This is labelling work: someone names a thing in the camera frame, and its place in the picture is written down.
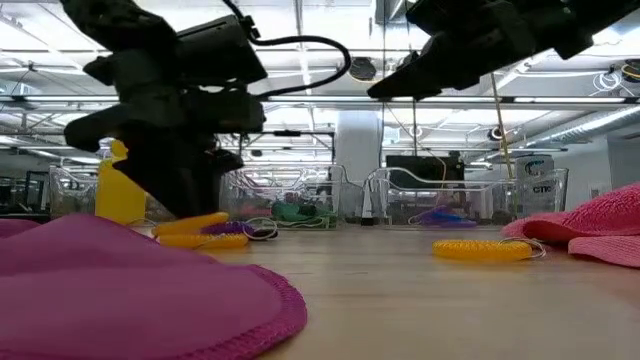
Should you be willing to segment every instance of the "laboratory room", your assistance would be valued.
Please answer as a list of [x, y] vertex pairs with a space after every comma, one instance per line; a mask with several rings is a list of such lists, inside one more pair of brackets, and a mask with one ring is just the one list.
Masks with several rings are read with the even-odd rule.
[[3, 360], [637, 360], [640, 1], [0, 0]]

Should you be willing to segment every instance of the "wooden table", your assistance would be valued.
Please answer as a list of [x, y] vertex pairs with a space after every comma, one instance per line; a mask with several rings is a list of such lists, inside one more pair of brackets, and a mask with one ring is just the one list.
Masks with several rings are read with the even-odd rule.
[[286, 276], [309, 324], [265, 359], [640, 358], [640, 271], [563, 252], [503, 265], [433, 258], [437, 239], [497, 232], [283, 232], [218, 254]]

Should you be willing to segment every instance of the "yellow plastic object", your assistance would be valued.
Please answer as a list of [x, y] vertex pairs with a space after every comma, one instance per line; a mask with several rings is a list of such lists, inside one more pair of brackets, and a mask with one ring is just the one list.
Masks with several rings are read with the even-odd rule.
[[199, 234], [202, 228], [229, 221], [229, 214], [215, 213], [160, 224], [152, 230], [154, 236]]
[[236, 249], [247, 246], [249, 238], [246, 235], [163, 235], [158, 237], [158, 242], [183, 249]]
[[441, 240], [433, 243], [433, 255], [445, 259], [467, 261], [519, 261], [533, 257], [526, 242]]
[[113, 168], [113, 164], [127, 158], [121, 141], [111, 144], [112, 159], [104, 160], [98, 169], [96, 215], [128, 225], [145, 217], [146, 194], [135, 182]]

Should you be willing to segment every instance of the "transparent storage container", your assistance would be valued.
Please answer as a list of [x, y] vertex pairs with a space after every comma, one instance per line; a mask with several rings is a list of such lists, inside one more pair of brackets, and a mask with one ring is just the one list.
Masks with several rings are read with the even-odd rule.
[[[415, 187], [397, 185], [408, 177]], [[564, 211], [567, 179], [568, 170], [557, 169], [522, 181], [443, 182], [385, 168], [369, 176], [365, 196], [373, 222], [385, 227], [495, 228], [537, 213]]]
[[344, 178], [340, 166], [246, 167], [225, 175], [220, 205], [235, 221], [269, 218], [285, 229], [336, 229], [344, 223]]
[[[52, 219], [69, 214], [95, 214], [97, 173], [71, 173], [63, 168], [52, 167], [49, 169], [49, 184]], [[166, 222], [175, 220], [175, 216], [147, 194], [145, 219]]]

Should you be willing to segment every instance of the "yellow bottle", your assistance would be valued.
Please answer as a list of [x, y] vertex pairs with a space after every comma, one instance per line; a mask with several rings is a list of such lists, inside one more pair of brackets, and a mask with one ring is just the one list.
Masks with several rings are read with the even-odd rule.
[[146, 193], [113, 164], [126, 160], [127, 148], [119, 140], [111, 143], [112, 159], [104, 160], [98, 169], [96, 215], [128, 225], [144, 219]]

